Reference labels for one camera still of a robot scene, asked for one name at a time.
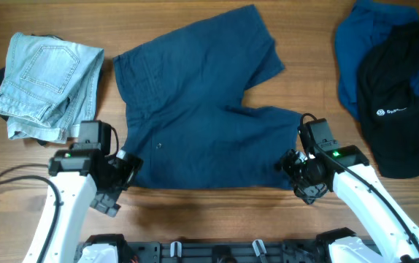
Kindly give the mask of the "dark blue shorts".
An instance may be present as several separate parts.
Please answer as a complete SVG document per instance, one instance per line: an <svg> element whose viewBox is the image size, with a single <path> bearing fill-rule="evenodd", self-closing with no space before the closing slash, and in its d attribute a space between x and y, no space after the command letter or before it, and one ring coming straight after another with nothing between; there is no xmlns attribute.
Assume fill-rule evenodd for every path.
<svg viewBox="0 0 419 263"><path fill-rule="evenodd" d="M113 60L126 103L125 152L143 188L290 188L278 170L300 114L245 107L245 92L284 68L256 7L201 20Z"/></svg>

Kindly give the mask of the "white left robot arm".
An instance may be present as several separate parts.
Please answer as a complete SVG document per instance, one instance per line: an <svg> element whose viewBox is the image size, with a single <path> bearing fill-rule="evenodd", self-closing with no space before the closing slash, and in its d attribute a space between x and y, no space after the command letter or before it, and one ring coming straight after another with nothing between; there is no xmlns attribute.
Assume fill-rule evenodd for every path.
<svg viewBox="0 0 419 263"><path fill-rule="evenodd" d="M83 121L80 136L49 160L46 203L25 262L73 262L89 209L117 215L118 197L133 183L143 161L110 151L116 130L101 121Z"/></svg>

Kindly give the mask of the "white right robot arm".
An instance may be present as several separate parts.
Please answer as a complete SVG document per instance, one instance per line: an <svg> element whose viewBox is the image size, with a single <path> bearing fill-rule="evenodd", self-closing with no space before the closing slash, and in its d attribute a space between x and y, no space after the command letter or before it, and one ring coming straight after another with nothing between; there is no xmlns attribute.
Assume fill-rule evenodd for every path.
<svg viewBox="0 0 419 263"><path fill-rule="evenodd" d="M306 204L332 192L355 214L377 250L348 228L316 237L324 262L419 262L419 227L386 191L369 160L354 145L342 147L326 119L301 121L303 149L289 150L278 163L294 194Z"/></svg>

